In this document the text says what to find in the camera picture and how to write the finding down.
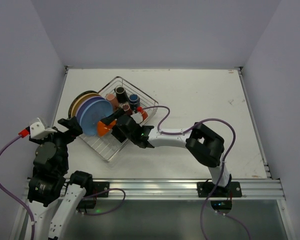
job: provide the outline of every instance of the red cable connector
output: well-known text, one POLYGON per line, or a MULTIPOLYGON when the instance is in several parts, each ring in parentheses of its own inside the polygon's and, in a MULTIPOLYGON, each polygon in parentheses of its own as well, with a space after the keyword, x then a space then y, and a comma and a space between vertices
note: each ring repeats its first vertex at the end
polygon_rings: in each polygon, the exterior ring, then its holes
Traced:
POLYGON ((30 132, 26 128, 23 129, 21 132, 18 133, 18 135, 21 135, 22 138, 25 138, 29 134, 30 134, 30 132))

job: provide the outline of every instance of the cable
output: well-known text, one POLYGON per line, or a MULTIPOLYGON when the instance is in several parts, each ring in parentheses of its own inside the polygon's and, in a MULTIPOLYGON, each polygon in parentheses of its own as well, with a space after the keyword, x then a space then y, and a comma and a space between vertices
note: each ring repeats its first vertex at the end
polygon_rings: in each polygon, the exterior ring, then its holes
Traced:
MULTIPOLYGON (((204 209, 208 203, 208 200, 209 198, 212 196, 212 194, 215 192, 215 190, 217 189, 221 179, 222 179, 222 176, 223 176, 223 173, 225 171, 225 160, 226 160, 226 157, 227 155, 229 154, 230 150, 232 149, 232 147, 234 146, 235 144, 235 141, 236 141, 236 132, 235 132, 235 129, 226 121, 222 120, 222 119, 219 119, 219 118, 208 118, 208 119, 204 119, 204 120, 201 120, 199 122, 197 122, 195 125, 189 127, 188 129, 186 129, 185 131, 183 132, 165 132, 165 131, 161 131, 160 130, 160 126, 161 124, 164 122, 164 120, 167 119, 167 117, 169 116, 170 114, 170 108, 167 107, 167 106, 163 106, 163 105, 157 105, 157 106, 148 106, 148 107, 145 107, 144 110, 146 109, 154 109, 154 108, 164 108, 164 109, 167 109, 168 110, 168 113, 164 116, 164 118, 158 123, 158 126, 157 126, 157 130, 159 133, 161 134, 165 134, 165 135, 181 135, 181 134, 186 134, 187 132, 191 131, 192 129, 196 128, 197 126, 203 124, 203 123, 206 123, 206 122, 220 122, 220 123, 223 123, 225 125, 227 125, 230 130, 232 131, 232 134, 233 134, 233 138, 232 138, 232 142, 229 146, 229 148, 227 149, 227 151, 225 152, 223 158, 222 158, 222 164, 221 164, 221 171, 220 171, 220 176, 218 178, 218 180, 216 181, 213 189, 211 190, 211 192, 208 194, 208 196, 206 197, 206 199, 204 200, 203 204, 202 204, 202 207, 201 207, 201 211, 200 211, 200 227, 201 227, 201 231, 202 231, 202 234, 203 236, 205 237, 206 240, 209 240, 206 232, 205 232, 205 229, 204 229, 204 224, 203 224, 203 213, 204 213, 204 209)), ((249 232, 249 229, 246 227, 246 225, 241 222, 240 220, 238 220, 237 218, 233 217, 233 216, 229 216, 229 215, 225 215, 226 217, 232 219, 232 220, 235 220, 236 222, 238 222, 240 225, 243 226, 243 228, 245 229, 246 233, 248 234, 248 237, 249 237, 249 240, 251 240, 251 234, 249 232)))
POLYGON ((114 212, 115 210, 117 210, 118 208, 120 208, 123 204, 124 204, 124 201, 126 199, 126 192, 121 189, 121 188, 109 188, 107 190, 104 190, 104 191, 101 191, 101 192, 98 192, 98 193, 95 193, 95 194, 92 194, 90 196, 85 196, 83 197, 82 199, 88 199, 88 198, 92 198, 92 197, 96 197, 96 196, 99 196, 101 194, 104 194, 104 193, 108 193, 110 191, 113 191, 113 190, 118 190, 118 191, 121 191, 123 192, 123 199, 121 200, 121 202, 114 208, 108 210, 108 211, 104 211, 104 212, 100 212, 100 213, 83 213, 84 215, 88 215, 88 216, 100 216, 100 215, 104 215, 104 214, 109 214, 111 212, 114 212))
MULTIPOLYGON (((23 136, 20 134, 17 137, 15 137, 13 140, 11 140, 9 143, 7 143, 1 150, 0 150, 0 156, 2 153, 14 142, 16 142, 18 139, 22 138, 23 136)), ((28 212, 29 217, 31 219, 31 239, 34 240, 35 238, 35 217, 33 213, 31 212, 30 208, 25 204, 21 199, 19 199, 16 195, 14 195, 12 192, 10 192, 8 189, 6 189, 1 183, 0 183, 0 189, 4 191, 6 194, 8 194, 11 198, 16 200, 19 204, 21 204, 25 210, 28 212)))

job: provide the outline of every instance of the wall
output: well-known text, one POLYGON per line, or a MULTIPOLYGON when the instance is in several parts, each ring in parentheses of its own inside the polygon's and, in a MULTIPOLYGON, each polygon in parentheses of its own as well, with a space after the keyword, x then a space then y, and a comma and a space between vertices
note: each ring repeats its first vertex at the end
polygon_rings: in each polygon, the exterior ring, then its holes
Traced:
POLYGON ((32 0, 62 62, 84 68, 243 66, 280 0, 32 0))
MULTIPOLYGON (((52 121, 64 67, 28 0, 0 0, 0 149, 28 121, 52 121)), ((36 145, 19 140, 0 159, 0 181, 21 197, 36 145)), ((19 205, 0 191, 0 240, 8 239, 19 205)))
POLYGON ((300 0, 281 1, 243 69, 270 170, 300 237, 300 0))

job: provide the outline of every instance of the purple cable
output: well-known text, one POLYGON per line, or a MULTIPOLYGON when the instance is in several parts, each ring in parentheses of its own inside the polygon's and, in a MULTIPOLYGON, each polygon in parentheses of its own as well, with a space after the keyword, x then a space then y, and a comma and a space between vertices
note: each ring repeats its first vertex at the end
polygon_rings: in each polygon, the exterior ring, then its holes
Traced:
POLYGON ((99 195, 101 195, 101 194, 104 194, 104 193, 108 193, 108 192, 110 192, 110 191, 113 191, 113 190, 118 190, 118 191, 123 192, 123 199, 122 199, 122 201, 121 201, 116 207, 114 207, 114 208, 112 208, 112 209, 110 209, 110 210, 108 210, 108 211, 104 211, 104 212, 100 212, 100 213, 84 213, 84 215, 88 215, 88 216, 100 216, 100 215, 104 215, 104 214, 111 213, 111 212, 117 210, 118 208, 120 208, 120 207, 124 204, 124 201, 125 201, 125 199, 126 199, 126 192, 125 192, 123 189, 121 189, 121 188, 109 188, 109 189, 107 189, 107 190, 98 192, 98 193, 96 193, 96 194, 92 194, 92 195, 90 195, 90 196, 85 196, 85 197, 83 197, 82 199, 88 199, 88 198, 96 197, 96 196, 99 196, 99 195))
MULTIPOLYGON (((7 143, 1 150, 0 150, 0 156, 1 154, 11 145, 13 144, 15 141, 17 141, 18 139, 20 139, 22 136, 18 135, 17 137, 15 137, 13 140, 11 140, 9 143, 7 143)), ((8 194, 11 198, 13 198, 14 200, 16 200, 19 204, 21 204, 25 210, 28 212, 31 222, 35 222, 35 218, 33 213, 31 212, 30 208, 21 200, 19 199, 16 195, 14 195, 12 192, 10 192, 8 189, 6 189, 1 183, 0 183, 0 189, 2 191, 4 191, 6 194, 8 194)), ((30 240, 34 240, 35 238, 35 225, 33 224, 31 226, 31 239, 30 240)))
MULTIPOLYGON (((186 134, 187 132, 191 131, 192 129, 196 128, 197 126, 199 126, 200 124, 203 124, 203 123, 206 123, 206 122, 211 122, 211 121, 215 121, 215 122, 220 122, 220 123, 223 123, 225 125, 227 125, 231 131, 232 131, 232 134, 233 134, 233 139, 232 139, 232 142, 229 146, 229 148, 227 149, 227 151, 225 152, 223 158, 222 158, 222 164, 221 164, 221 172, 220 172, 220 176, 218 178, 218 180, 216 181, 213 189, 211 190, 211 192, 208 194, 208 196, 206 197, 206 199, 204 200, 203 204, 202 204, 202 207, 201 207, 201 212, 200 212, 200 227, 201 227, 201 231, 202 231, 202 234, 203 236, 205 237, 206 240, 209 240, 206 232, 205 232, 205 229, 204 229, 204 223, 203 223, 203 213, 204 213, 204 209, 205 207, 207 206, 207 203, 208 203, 208 200, 209 198, 212 196, 212 194, 215 192, 215 190, 217 189, 220 181, 221 181, 221 178, 222 178, 222 175, 225 171, 225 159, 227 157, 227 155, 229 154, 230 150, 232 149, 232 147, 234 146, 235 144, 235 141, 236 141, 236 132, 235 132, 235 129, 226 121, 222 120, 222 119, 219 119, 219 118, 208 118, 208 119, 204 119, 204 120, 201 120, 199 122, 197 122, 195 125, 189 127, 187 130, 183 131, 183 133, 181 132, 165 132, 165 131, 160 131, 160 126, 161 124, 164 122, 164 120, 167 119, 167 117, 169 116, 170 114, 170 108, 167 107, 167 106, 163 106, 163 105, 158 105, 158 106, 148 106, 148 107, 145 107, 144 110, 146 109, 154 109, 154 108, 164 108, 164 109, 167 109, 168 110, 168 113, 165 115, 165 117, 158 123, 158 126, 157 126, 157 130, 159 133, 161 134, 165 134, 165 135, 181 135, 181 134, 186 134)), ((247 228, 247 226, 241 222, 239 219, 233 217, 233 216, 229 216, 229 215, 225 215, 226 217, 236 221, 237 223, 241 224, 243 226, 243 228, 245 229, 246 233, 248 234, 248 237, 249 237, 249 240, 251 240, 251 234, 249 232, 249 229, 247 228)))

